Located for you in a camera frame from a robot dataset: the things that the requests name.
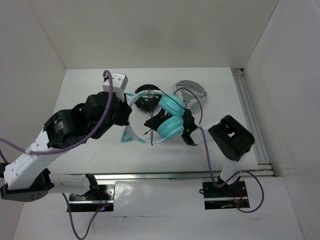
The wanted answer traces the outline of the teal cat ear headphones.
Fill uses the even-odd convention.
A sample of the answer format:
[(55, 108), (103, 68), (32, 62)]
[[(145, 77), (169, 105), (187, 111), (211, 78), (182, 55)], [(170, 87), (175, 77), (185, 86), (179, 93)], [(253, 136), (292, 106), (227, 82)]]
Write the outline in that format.
[(144, 90), (135, 94), (130, 93), (127, 101), (128, 105), (132, 107), (139, 98), (146, 96), (148, 93), (162, 95), (158, 105), (161, 107), (160, 112), (165, 112), (165, 122), (157, 130), (153, 130), (158, 133), (160, 139), (157, 141), (151, 139), (149, 143), (151, 145), (160, 144), (182, 134), (184, 130), (182, 116), (185, 111), (185, 104), (175, 95), (166, 94), (161, 90)]

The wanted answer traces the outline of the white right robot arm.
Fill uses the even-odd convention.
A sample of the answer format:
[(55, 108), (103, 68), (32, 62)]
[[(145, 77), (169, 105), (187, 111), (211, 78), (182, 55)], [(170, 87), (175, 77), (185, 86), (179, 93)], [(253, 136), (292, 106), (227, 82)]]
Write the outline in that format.
[(144, 125), (165, 140), (181, 136), (188, 146), (204, 144), (210, 171), (212, 167), (208, 142), (215, 142), (226, 157), (218, 181), (213, 183), (223, 196), (230, 196), (235, 191), (240, 180), (241, 158), (255, 143), (254, 136), (231, 115), (226, 115), (218, 123), (201, 127), (195, 124), (195, 118), (189, 109), (185, 109), (182, 116), (174, 116), (161, 109)]

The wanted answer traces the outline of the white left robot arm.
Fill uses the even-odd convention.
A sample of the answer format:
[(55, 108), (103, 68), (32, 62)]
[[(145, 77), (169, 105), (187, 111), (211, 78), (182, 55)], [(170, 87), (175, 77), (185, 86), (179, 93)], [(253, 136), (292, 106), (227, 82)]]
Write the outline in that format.
[(61, 155), (99, 139), (113, 125), (127, 126), (132, 108), (125, 94), (105, 91), (86, 102), (57, 111), (44, 124), (36, 140), (12, 163), (0, 165), (1, 199), (33, 202), (51, 193), (71, 193), (92, 200), (100, 188), (93, 174), (53, 173), (49, 165)]

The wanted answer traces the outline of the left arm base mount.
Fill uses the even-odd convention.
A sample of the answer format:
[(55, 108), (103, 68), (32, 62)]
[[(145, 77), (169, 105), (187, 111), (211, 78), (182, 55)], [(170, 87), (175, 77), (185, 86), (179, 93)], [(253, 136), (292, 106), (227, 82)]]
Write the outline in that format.
[(71, 213), (94, 213), (113, 212), (116, 181), (97, 180), (98, 191), (93, 196), (85, 197), (79, 194), (70, 193), (68, 203)]

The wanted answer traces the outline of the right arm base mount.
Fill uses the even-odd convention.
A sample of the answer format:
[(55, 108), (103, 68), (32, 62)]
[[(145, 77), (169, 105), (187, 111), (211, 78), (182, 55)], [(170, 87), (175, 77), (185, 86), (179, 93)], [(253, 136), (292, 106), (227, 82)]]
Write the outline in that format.
[(205, 210), (236, 209), (237, 204), (239, 208), (250, 207), (244, 181), (237, 182), (232, 189), (217, 188), (212, 182), (203, 182), (199, 193), (203, 195)]

